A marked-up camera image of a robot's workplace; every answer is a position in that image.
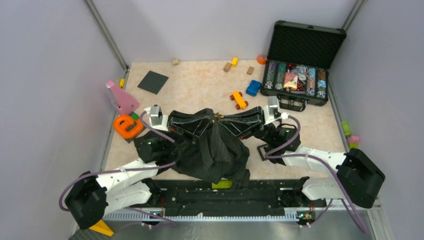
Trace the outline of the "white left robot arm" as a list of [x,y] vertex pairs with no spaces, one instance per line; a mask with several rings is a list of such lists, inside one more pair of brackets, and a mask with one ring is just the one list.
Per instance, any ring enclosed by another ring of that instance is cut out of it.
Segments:
[[200,159],[200,151],[192,145],[173,146],[177,151],[174,160],[163,157],[148,162],[145,156],[114,170],[83,173],[61,193],[59,208],[71,213],[79,228],[85,230],[116,210],[138,204],[156,206],[161,194],[152,178],[168,169],[176,170],[192,158]]

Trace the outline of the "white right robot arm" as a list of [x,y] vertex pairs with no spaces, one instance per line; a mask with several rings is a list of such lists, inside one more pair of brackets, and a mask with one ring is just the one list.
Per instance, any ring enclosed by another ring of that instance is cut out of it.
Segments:
[[318,199],[341,199],[370,209],[386,179],[358,148],[331,152],[296,143],[300,138],[299,120],[270,105],[239,114],[218,115],[216,122],[239,139],[255,137],[267,143],[264,158],[273,164],[301,167],[327,176],[303,180],[302,186],[293,192],[293,200],[299,206]]

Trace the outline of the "dark pinstriped garment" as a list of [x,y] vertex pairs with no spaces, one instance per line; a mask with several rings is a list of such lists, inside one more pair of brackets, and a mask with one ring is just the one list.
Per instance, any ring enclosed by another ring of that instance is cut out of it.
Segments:
[[225,178],[236,185],[248,186],[250,150],[217,122],[195,143],[175,134],[171,136],[175,148],[164,159],[166,163],[175,162],[171,167],[174,171],[214,184]]

